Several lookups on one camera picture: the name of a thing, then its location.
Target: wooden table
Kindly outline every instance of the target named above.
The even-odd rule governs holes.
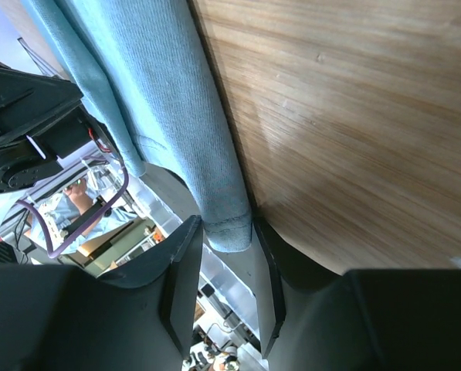
[[[461,265],[461,1],[193,3],[282,237],[336,272]]]

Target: seated person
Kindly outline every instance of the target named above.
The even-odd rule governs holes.
[[[61,230],[69,226],[80,215],[83,215],[93,205],[96,197],[98,197],[98,193],[92,189],[88,189],[87,180],[85,178],[79,179],[77,182],[64,189],[63,192],[59,192],[47,200],[47,202],[56,203],[54,210],[48,212],[48,214],[53,217],[58,229]],[[136,214],[112,207],[109,216],[103,215],[96,220],[81,236],[77,237],[62,254],[74,253],[86,241],[108,233],[119,226],[123,226],[125,223],[136,219],[136,217]],[[44,233],[38,220],[33,218],[32,214],[30,214],[28,223],[31,224],[31,229],[25,232],[25,236],[40,247],[46,249]],[[53,243],[54,249],[58,246],[59,244]]]

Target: person's arm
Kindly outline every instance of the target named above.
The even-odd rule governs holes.
[[[86,194],[86,180],[80,179],[78,183],[72,184],[69,188],[64,190],[64,193],[69,197],[70,201],[79,210],[80,215],[83,215],[92,205],[93,200]],[[87,236],[93,228],[100,222],[101,217],[91,224],[86,230],[83,231],[83,236]]]

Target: folded towel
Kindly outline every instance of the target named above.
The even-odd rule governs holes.
[[[215,83],[180,0],[22,0],[133,175],[184,179],[216,250],[245,250],[251,215]]]

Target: light blue fabric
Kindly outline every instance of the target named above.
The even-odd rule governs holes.
[[[251,240],[242,173],[184,0],[22,0],[133,175],[183,178],[216,250]]]
[[[98,197],[98,193],[92,191],[91,189],[86,190],[86,194],[91,198],[95,199]],[[66,195],[59,194],[60,201],[57,204],[55,210],[50,212],[50,215],[55,220],[55,223],[59,230],[69,226],[75,218],[80,216],[79,210],[76,206],[70,201],[69,197]],[[72,242],[63,252],[62,254],[71,254],[77,251],[79,247],[93,238],[103,236],[105,233],[110,232],[118,228],[119,226],[123,226],[124,224],[130,222],[131,220],[136,219],[137,215],[133,213],[127,213],[122,209],[112,208],[111,214],[109,216],[103,216],[100,219],[100,222],[86,235],[86,236],[79,236],[77,237],[74,242]],[[32,218],[32,225],[29,234],[29,238],[33,240],[36,244],[40,247],[46,249],[45,243],[45,236],[43,233],[43,228],[39,225],[38,220],[36,218]],[[54,243],[53,248],[56,249],[59,244]]]

